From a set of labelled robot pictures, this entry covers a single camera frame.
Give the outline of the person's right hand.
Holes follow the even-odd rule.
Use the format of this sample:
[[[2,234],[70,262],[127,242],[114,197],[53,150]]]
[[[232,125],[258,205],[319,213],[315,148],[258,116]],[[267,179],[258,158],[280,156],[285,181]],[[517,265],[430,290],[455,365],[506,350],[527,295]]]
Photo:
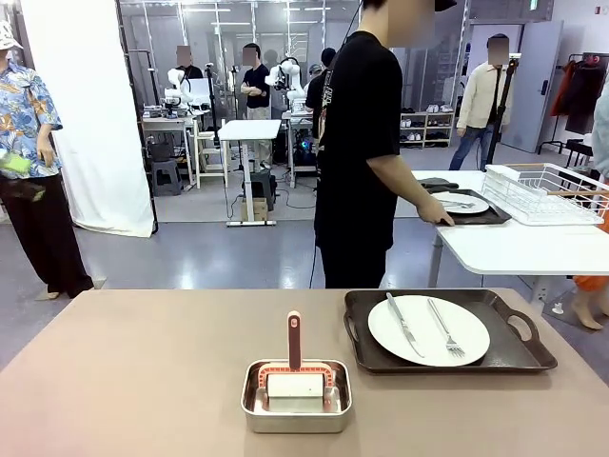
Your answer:
[[[442,203],[433,196],[428,196],[421,204],[417,205],[417,212],[426,223],[449,227],[455,225]]]

